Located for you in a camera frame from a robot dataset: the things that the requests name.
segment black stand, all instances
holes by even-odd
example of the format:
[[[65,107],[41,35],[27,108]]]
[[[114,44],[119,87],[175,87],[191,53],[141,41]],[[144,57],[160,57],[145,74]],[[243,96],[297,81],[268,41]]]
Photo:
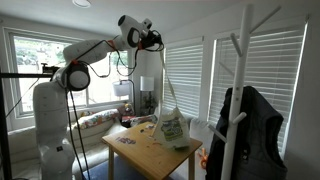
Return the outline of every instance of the black stand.
[[[8,142],[8,129],[7,129],[7,119],[5,113],[5,102],[4,94],[2,87],[2,78],[51,78],[52,74],[19,74],[19,73],[1,73],[0,68],[0,112],[1,112],[1,121],[0,121],[0,149],[1,149],[1,175],[6,180],[12,179],[11,171],[11,160],[10,160],[10,149]]]

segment sofa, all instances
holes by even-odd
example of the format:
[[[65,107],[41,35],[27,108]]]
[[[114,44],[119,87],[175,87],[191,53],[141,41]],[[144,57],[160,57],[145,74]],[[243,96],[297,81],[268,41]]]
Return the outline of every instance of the sofa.
[[[210,149],[213,132],[209,129],[207,122],[200,121],[199,119],[192,117],[186,117],[186,119],[189,125],[190,137],[202,141],[202,147],[204,147],[208,152]],[[100,123],[99,125],[80,130],[89,168],[98,166],[99,164],[108,160],[108,146],[102,142],[102,137],[108,134],[121,132],[125,129],[125,127],[121,126],[118,117],[115,117],[111,120]],[[76,133],[77,129],[72,128],[72,131],[74,134],[74,143],[82,165],[82,170],[85,171],[86,168],[83,153],[80,148],[80,140]],[[40,161],[36,144],[35,128],[30,127],[9,132],[9,146],[13,178],[26,178],[30,180],[39,179]],[[195,156],[195,179],[205,179],[206,171],[199,166],[200,159],[198,155]],[[82,174],[76,159],[73,163],[72,171],[74,174],[74,179],[81,179]],[[170,179],[188,179],[188,160],[183,162],[170,175]]]

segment white coat rack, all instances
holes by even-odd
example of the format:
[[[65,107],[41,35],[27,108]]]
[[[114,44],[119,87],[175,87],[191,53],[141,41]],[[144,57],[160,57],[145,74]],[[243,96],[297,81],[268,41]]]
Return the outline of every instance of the white coat rack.
[[[259,23],[253,26],[253,28],[251,28],[251,22],[253,17],[253,5],[252,4],[247,5],[243,11],[243,16],[242,16],[242,23],[241,23],[241,29],[240,29],[240,45],[238,44],[235,34],[232,33],[230,35],[232,43],[237,51],[238,57],[237,57],[237,65],[236,65],[234,74],[227,67],[222,66],[226,68],[228,72],[231,72],[231,75],[234,76],[227,136],[224,137],[215,128],[210,127],[214,131],[215,135],[217,135],[220,139],[222,139],[226,143],[225,149],[224,149],[221,180],[231,179],[233,154],[235,149],[238,123],[247,116],[246,113],[244,112],[240,113],[240,107],[241,107],[241,101],[242,101],[243,83],[244,83],[246,60],[247,60],[247,54],[248,54],[248,48],[249,48],[249,42],[250,42],[250,35],[258,27],[260,27],[265,21],[267,21],[276,12],[278,12],[280,9],[281,9],[280,6],[277,7],[272,12],[270,12],[264,19],[262,19]]]

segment window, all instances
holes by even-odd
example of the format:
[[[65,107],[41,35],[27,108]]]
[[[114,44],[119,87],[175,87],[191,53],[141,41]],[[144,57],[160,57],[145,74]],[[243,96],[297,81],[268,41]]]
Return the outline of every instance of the window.
[[[16,32],[10,32],[9,38],[11,42],[11,54],[13,59],[11,63],[11,71],[18,73],[41,74],[42,63],[46,63],[47,66],[65,66],[63,49],[76,42],[74,40],[68,40],[64,38],[25,35]],[[96,76],[93,70],[89,68],[91,84],[86,90],[73,92],[74,103],[76,106],[97,106],[128,99],[128,96],[116,97],[113,95],[112,82],[119,81],[119,79],[128,79],[126,76],[120,77],[117,72],[119,71],[122,74],[128,74],[128,69],[125,67],[128,65],[127,52],[120,52],[120,56],[124,65],[122,63],[117,65],[117,53],[108,53],[105,59],[91,65],[98,75],[106,75],[111,70],[110,75],[107,78],[99,78]],[[18,102],[19,98],[22,97],[21,103],[16,108],[17,116],[32,113],[33,88],[36,84],[48,81],[49,78],[12,79],[13,85],[11,92],[13,92],[13,104]],[[69,106],[72,105],[70,94],[68,103]]]
[[[168,45],[165,61],[166,72],[172,83],[177,103],[183,114],[198,117],[201,88],[203,44],[197,38],[182,42],[182,44]],[[164,77],[165,108],[173,109],[175,101],[172,98],[168,79]]]
[[[284,153],[286,129],[290,120],[294,91],[300,65],[304,26],[256,33],[251,37],[244,85],[255,87],[284,117],[278,137],[280,154]],[[208,121],[217,124],[226,90],[233,77],[223,68],[236,66],[237,53],[230,38],[216,41],[214,78]]]

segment ceiling light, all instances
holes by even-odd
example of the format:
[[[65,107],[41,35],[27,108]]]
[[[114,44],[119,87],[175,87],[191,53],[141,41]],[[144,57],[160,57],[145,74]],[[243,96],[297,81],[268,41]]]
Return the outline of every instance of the ceiling light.
[[[88,0],[72,0],[73,4],[81,8],[89,8],[91,3]]]

